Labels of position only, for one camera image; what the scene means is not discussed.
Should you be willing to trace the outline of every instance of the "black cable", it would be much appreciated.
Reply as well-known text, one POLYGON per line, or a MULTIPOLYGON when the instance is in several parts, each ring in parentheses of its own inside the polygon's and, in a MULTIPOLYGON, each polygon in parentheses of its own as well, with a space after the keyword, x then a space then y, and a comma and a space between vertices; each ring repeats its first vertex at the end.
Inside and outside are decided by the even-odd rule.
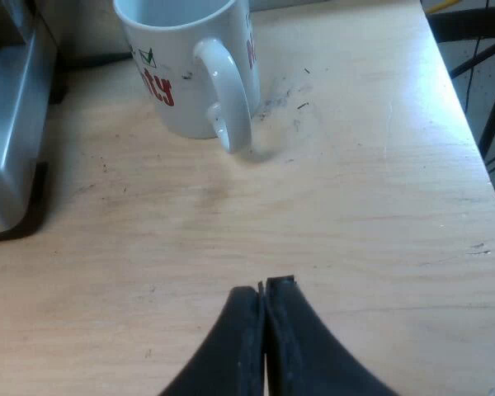
MULTIPOLYGON (((489 0, 486 0, 486 10, 489 8, 489 0)), ((477 44, 475 45, 475 51, 473 52, 473 58, 472 60, 475 59, 477 56, 477 52, 479 51, 479 44, 480 40, 482 39, 482 36, 480 35, 477 39, 477 44)), ((469 92, 471 91, 471 82, 473 81, 473 73, 474 73, 475 67, 473 66, 470 71, 469 71, 469 81, 468 81, 468 89, 465 93, 465 108, 464 108, 464 114, 468 114, 468 106, 469 106, 469 92)))

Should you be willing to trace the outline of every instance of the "wooden table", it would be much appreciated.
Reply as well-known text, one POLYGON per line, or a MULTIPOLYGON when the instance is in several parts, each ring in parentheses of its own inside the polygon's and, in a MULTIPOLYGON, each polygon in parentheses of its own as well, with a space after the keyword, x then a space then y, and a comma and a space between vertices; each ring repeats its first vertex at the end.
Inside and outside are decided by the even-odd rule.
POLYGON ((287 274, 400 393, 495 386, 495 194, 419 2, 253 21, 236 157, 165 130, 130 61, 70 77, 45 225, 0 243, 0 394, 154 395, 231 287, 287 274))

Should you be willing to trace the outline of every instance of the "green checkmark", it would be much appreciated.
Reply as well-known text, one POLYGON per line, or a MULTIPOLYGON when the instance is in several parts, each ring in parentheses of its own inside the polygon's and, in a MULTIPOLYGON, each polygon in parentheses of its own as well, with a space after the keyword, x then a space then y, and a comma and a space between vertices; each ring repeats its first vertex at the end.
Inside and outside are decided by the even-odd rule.
POLYGON ((148 66, 156 67, 156 62, 154 61, 154 54, 152 48, 149 51, 139 50, 139 54, 141 55, 141 60, 147 64, 148 66))

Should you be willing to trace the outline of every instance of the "yellow cable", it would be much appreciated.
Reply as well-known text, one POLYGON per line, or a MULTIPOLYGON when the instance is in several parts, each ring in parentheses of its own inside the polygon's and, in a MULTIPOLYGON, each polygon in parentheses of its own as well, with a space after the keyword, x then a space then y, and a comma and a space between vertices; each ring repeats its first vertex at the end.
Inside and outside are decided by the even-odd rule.
POLYGON ((432 14, 434 12, 438 12, 440 10, 443 10, 444 8, 448 8, 448 7, 454 6, 456 3, 461 2, 461 1, 462 0, 445 0, 444 2, 441 2, 439 4, 436 4, 433 7, 429 7, 426 10, 426 14, 429 15, 429 14, 432 14))

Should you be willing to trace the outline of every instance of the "mug handle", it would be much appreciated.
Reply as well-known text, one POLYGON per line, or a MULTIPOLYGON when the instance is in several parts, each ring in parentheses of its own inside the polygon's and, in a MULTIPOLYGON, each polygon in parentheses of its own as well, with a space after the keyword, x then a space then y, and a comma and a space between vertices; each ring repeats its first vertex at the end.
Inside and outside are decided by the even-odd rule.
POLYGON ((217 39, 200 41, 193 53, 195 60, 204 64, 218 97, 205 115, 225 151, 239 151, 251 143, 251 116, 237 65, 217 39))

